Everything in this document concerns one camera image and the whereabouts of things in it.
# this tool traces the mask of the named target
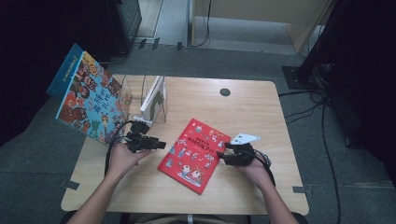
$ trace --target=colorful picture book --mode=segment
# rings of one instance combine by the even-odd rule
[[[162,109],[165,109],[165,77],[156,76],[148,94],[140,107],[140,112],[145,120],[154,122]]]
[[[216,151],[224,152],[224,143],[230,140],[229,135],[192,119],[158,169],[202,194],[219,163]]]
[[[128,115],[132,96],[121,90],[120,82],[75,44],[47,93],[62,102],[56,119],[108,145]]]

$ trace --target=gray carpet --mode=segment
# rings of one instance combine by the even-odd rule
[[[214,77],[275,82],[279,93],[290,91],[282,65],[299,66],[304,57],[217,49],[183,49],[150,45],[133,51],[108,70],[113,74]],[[285,115],[313,105],[309,94],[281,97]],[[54,120],[59,102],[48,100],[29,128],[3,145],[0,157],[0,223],[59,223],[64,189],[84,136]],[[319,106],[311,117],[288,124],[310,212],[309,223],[336,223],[337,201],[332,172],[321,138]],[[343,130],[325,107],[324,129],[340,194],[342,223],[396,223],[396,190],[383,164],[364,148],[345,146]],[[109,213],[104,223],[118,223]],[[253,223],[267,223],[255,216]]]

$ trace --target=wooden table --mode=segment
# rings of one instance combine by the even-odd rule
[[[142,77],[127,76],[134,90],[141,91]],[[110,212],[179,214],[267,214],[261,193],[239,171],[220,161],[202,195],[157,170],[169,148],[192,119],[198,119],[234,138],[238,133],[258,135],[254,148],[272,161],[276,188],[293,212],[306,215],[304,193],[294,193],[302,181],[276,86],[269,81],[167,77],[166,123],[154,123],[148,136],[167,143],[139,162],[118,185],[107,209]],[[227,88],[230,96],[219,91]],[[132,104],[138,109],[139,104]],[[67,189],[62,201],[65,211],[79,209],[104,177],[107,147],[87,138],[71,180],[80,184]]]

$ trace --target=wire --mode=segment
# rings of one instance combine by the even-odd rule
[[[322,119],[321,119],[322,139],[323,139],[324,147],[326,149],[327,158],[329,159],[330,168],[332,170],[332,180],[334,182],[335,197],[337,200],[337,211],[338,211],[337,223],[341,223],[341,204],[340,204],[340,195],[338,192],[338,183],[337,183],[337,178],[335,177],[334,166],[332,165],[332,158],[330,157],[329,149],[327,147],[326,137],[324,134],[324,111],[325,111],[325,108],[326,108],[326,104],[323,104]]]
[[[300,93],[305,93],[305,92],[310,92],[310,91],[292,91],[292,92],[288,92],[288,93],[279,94],[279,96],[294,95],[294,94],[300,94]],[[313,98],[313,92],[314,92],[314,93],[317,93],[317,94],[319,94],[319,95],[321,96],[321,100],[320,100],[320,101],[316,101],[316,100]],[[310,115],[302,116],[302,117],[297,118],[297,119],[295,119],[295,120],[303,119],[303,118],[309,117],[309,116],[312,115],[312,113],[314,112],[314,109],[315,109],[317,106],[319,106],[319,105],[322,105],[322,106],[323,106],[323,107],[322,107],[322,116],[321,116],[320,128],[321,128],[321,135],[322,135],[323,145],[324,145],[324,147],[325,147],[325,149],[326,149],[327,158],[328,158],[328,160],[329,160],[330,168],[331,168],[331,170],[332,170],[332,180],[333,180],[333,183],[334,183],[335,198],[336,198],[336,201],[337,201],[337,223],[339,224],[339,223],[341,223],[341,203],[340,203],[340,195],[339,195],[339,190],[338,190],[337,178],[336,178],[336,176],[335,176],[335,171],[334,171],[334,166],[333,166],[333,163],[332,163],[332,158],[331,158],[331,156],[330,156],[329,148],[328,148],[328,146],[327,146],[327,141],[326,141],[326,136],[325,136],[325,129],[324,129],[324,114],[325,114],[324,112],[325,112],[325,108],[326,108],[326,102],[327,102],[329,99],[328,99],[328,97],[325,97],[321,92],[318,92],[318,91],[311,91],[310,99],[311,99],[311,101],[313,101],[313,102],[315,103],[315,105],[314,105],[313,107],[310,108],[310,109],[312,109],[311,114],[310,114]]]
[[[111,64],[111,63],[119,63],[120,61],[122,61],[126,56],[126,53],[123,53],[122,57],[114,62],[100,62],[99,64]]]
[[[206,42],[207,42],[207,40],[209,39],[209,19],[210,19],[210,9],[212,8],[212,0],[210,0],[209,1],[209,7],[208,7],[208,10],[207,10],[207,19],[206,19],[206,36],[205,36],[205,38],[204,38],[204,40],[202,41],[202,43],[201,44],[199,44],[199,45],[197,45],[197,46],[192,46],[193,48],[199,48],[199,47],[201,47],[201,46],[203,46]]]
[[[311,101],[314,102],[315,104],[312,107],[310,107],[310,108],[308,108],[308,109],[306,109],[304,111],[300,111],[300,112],[297,112],[297,113],[293,113],[293,114],[287,115],[287,116],[285,116],[285,119],[291,118],[291,117],[296,116],[296,115],[302,115],[302,114],[304,114],[304,113],[306,113],[308,111],[311,111],[311,113],[309,113],[308,115],[304,115],[304,116],[301,116],[299,118],[293,119],[293,120],[286,121],[286,123],[288,123],[288,124],[289,123],[293,123],[296,120],[304,119],[304,118],[312,116],[314,114],[314,111],[317,108],[317,106],[324,104],[324,102],[326,100],[326,97],[319,91],[292,91],[292,92],[287,92],[287,93],[281,93],[281,94],[278,95],[279,97],[282,97],[282,96],[285,96],[285,95],[294,95],[294,94],[300,94],[300,93],[306,93],[306,92],[310,92],[309,97],[310,97]],[[318,94],[320,96],[321,100],[320,101],[315,100],[314,97],[313,97],[314,94]]]
[[[125,123],[123,123],[116,131],[116,133],[113,135],[113,139],[111,140],[110,144],[108,144],[108,150],[107,150],[107,154],[106,154],[106,163],[105,163],[105,175],[107,174],[107,170],[108,170],[108,165],[110,164],[110,155],[111,155],[111,149],[113,148],[114,143],[126,136],[119,136],[119,132],[120,130],[127,124],[127,123],[133,123],[132,120],[128,120]]]

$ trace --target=robotic hand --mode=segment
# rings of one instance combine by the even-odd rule
[[[259,136],[240,133],[235,137],[235,139],[231,143],[224,144],[227,148],[226,150],[231,150],[231,152],[229,153],[216,152],[216,153],[218,154],[220,159],[224,160],[226,165],[247,166],[250,165],[254,159],[259,160],[262,163],[262,166],[264,167],[265,171],[271,177],[271,180],[275,186],[276,183],[275,183],[274,175],[270,170],[270,166],[271,166],[270,159],[264,153],[254,149],[253,146],[250,144],[250,142],[259,139],[260,139]],[[262,155],[265,161],[260,159],[257,156],[257,153]]]

